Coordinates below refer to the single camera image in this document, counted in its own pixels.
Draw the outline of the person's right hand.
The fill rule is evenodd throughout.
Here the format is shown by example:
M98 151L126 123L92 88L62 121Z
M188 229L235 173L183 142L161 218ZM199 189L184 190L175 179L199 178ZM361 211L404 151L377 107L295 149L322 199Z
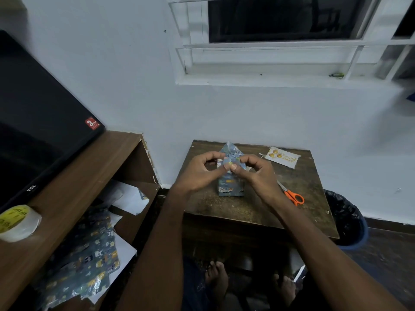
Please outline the person's right hand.
M280 210L289 200L277 183L277 177L269 161L256 155L244 155L240 162L246 164L246 170L255 174L255 184L250 184L263 203L269 207Z

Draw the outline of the person's left hand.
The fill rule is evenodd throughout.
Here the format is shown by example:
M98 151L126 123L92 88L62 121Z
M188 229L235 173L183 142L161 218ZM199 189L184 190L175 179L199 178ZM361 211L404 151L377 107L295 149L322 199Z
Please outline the person's left hand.
M179 196L189 196L190 194L206 187L215 180L208 180L206 163L224 159L225 153L209 151L195 156L187 165L184 172L176 179L170 188L170 193Z

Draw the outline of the blue patterned gift box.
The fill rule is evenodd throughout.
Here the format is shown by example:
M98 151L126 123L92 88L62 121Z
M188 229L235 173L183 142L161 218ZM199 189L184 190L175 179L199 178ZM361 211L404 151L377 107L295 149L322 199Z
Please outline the blue patterned gift box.
M225 164L234 164L246 170L246 164L240 162L240 157L243 156L243 153L233 143L228 141L220 152L225 153L225 158L217 159L218 169ZM217 192L221 197L242 197L244 196L244 187L244 180L230 170L218 179Z

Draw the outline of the person's right forearm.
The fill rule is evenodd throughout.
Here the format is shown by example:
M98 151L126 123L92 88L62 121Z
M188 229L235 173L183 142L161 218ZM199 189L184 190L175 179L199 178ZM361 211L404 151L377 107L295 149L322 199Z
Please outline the person's right forearm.
M309 273L332 310L407 311L287 198L272 198L269 205L291 235Z

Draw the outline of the person's left forearm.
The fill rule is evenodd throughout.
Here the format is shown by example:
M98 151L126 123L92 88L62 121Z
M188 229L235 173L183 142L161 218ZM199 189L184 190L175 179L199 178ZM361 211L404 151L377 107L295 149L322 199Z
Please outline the person's left forearm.
M182 226L189 191L172 186L115 311L181 311Z

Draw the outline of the white gift tag card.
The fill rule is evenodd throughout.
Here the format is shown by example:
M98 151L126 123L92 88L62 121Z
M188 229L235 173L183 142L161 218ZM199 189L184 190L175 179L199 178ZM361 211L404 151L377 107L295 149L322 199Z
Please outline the white gift tag card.
M294 154L276 147L270 147L265 159L283 165L285 167L295 169L296 164L301 155Z

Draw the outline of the small dark wooden table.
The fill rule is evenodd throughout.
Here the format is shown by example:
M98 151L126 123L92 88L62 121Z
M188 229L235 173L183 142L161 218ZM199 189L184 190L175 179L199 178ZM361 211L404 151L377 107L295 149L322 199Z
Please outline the small dark wooden table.
M276 179L305 199L298 209L327 237L337 240L339 234L324 194L322 183L310 150L275 147L300 156L294 169L271 162ZM264 205L248 182L243 197L222 197L218 181L194 193L185 208L184 237L193 240L240 243L243 239L283 241L288 239L279 220Z

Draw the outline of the person's left foot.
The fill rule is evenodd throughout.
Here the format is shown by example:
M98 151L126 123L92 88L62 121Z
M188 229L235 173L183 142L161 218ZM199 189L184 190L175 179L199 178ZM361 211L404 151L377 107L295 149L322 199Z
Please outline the person's left foot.
M205 271L205 282L212 291L215 303L221 305L229 286L229 277L222 262L209 263Z

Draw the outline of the person's foot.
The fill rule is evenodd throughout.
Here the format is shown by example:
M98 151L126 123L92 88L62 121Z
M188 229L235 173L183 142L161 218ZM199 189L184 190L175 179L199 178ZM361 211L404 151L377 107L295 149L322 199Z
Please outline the person's foot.
M283 302L286 308L293 303L296 297L296 284L290 277L285 275L279 276L273 274L273 287L277 293L278 298Z
M222 262L209 263L205 271L205 282L212 291L215 303L221 305L229 286L229 277Z

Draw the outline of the blue bin with black bag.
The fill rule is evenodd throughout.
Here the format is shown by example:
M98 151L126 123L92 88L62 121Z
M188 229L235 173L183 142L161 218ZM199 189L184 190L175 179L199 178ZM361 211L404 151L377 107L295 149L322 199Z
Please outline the blue bin with black bag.
M339 193L325 189L324 194L339 234L339 239L335 243L344 251L359 249L369 238L369 227L365 217L356 205Z

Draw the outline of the dark blue shorts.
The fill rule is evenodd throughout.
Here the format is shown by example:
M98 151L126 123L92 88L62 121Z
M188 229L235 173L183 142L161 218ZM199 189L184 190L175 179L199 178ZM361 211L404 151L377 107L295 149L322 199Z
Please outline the dark blue shorts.
M210 311L210 299L200 267L189 257L183 257L183 267L184 287L181 311Z

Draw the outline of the brown wooden shelf unit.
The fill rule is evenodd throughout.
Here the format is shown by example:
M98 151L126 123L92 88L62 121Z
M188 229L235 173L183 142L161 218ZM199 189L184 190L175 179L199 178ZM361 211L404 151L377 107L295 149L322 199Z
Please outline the brown wooden shelf unit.
M143 135L106 131L29 202L42 216L34 233L15 243L0 240L0 311L8 311L18 298L23 301L15 310L31 310L34 299L23 290L112 178L149 198L136 216L115 211L122 216L115 231L133 244L160 188L158 174Z

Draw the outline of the blue patterned wrapping paper sheet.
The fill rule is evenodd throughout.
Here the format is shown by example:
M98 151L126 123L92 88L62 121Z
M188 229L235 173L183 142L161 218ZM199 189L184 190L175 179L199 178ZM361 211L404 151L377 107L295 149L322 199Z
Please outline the blue patterned wrapping paper sheet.
M109 275L119 267L109 205L90 206L35 277L35 310L90 298L109 287Z

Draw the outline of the clear adhesive tape roll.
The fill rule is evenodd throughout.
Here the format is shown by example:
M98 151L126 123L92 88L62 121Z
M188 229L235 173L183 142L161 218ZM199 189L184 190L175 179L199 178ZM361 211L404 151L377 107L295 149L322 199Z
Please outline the clear adhesive tape roll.
M14 243L26 239L40 225L42 216L28 205L16 205L0 214L0 240Z

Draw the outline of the orange handled scissors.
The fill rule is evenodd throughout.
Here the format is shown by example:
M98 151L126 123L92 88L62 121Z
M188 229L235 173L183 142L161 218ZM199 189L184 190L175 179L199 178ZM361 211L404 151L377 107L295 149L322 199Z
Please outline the orange handled scissors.
M280 186L280 188L283 190L284 194L286 195L286 197L291 200L291 202L295 205L303 205L305 200L304 198L298 194L298 193L294 193L291 190L287 189L285 186L283 186L282 183L280 183L279 181L277 181L278 185Z

